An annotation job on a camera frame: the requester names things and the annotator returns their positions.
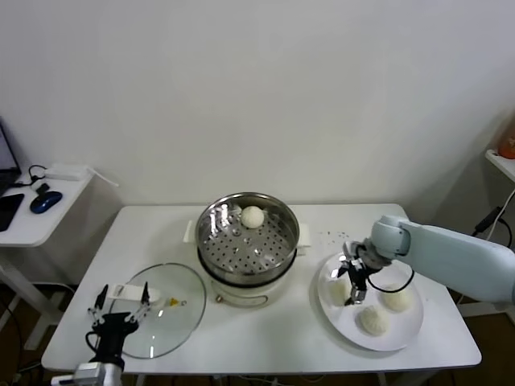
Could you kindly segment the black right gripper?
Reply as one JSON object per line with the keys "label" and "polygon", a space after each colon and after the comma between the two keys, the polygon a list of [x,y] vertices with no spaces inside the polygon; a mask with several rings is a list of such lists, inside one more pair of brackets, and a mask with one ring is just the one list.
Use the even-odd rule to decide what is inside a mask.
{"label": "black right gripper", "polygon": [[343,261],[337,270],[336,277],[340,278],[346,273],[351,282],[351,291],[344,304],[346,306],[360,305],[365,299],[367,290],[367,267],[359,260]]}

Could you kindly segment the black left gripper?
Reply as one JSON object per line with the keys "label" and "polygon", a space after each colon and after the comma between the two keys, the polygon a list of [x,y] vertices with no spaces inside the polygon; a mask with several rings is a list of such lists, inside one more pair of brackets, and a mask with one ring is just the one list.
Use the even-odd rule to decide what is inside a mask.
{"label": "black left gripper", "polygon": [[91,346],[94,357],[92,362],[124,364],[122,358],[125,339],[133,334],[150,310],[150,294],[148,282],[145,282],[139,306],[130,313],[104,314],[101,322],[101,311],[105,304],[109,285],[105,284],[97,295],[94,305],[88,308],[88,314],[93,319],[91,335],[98,337],[97,345]]}

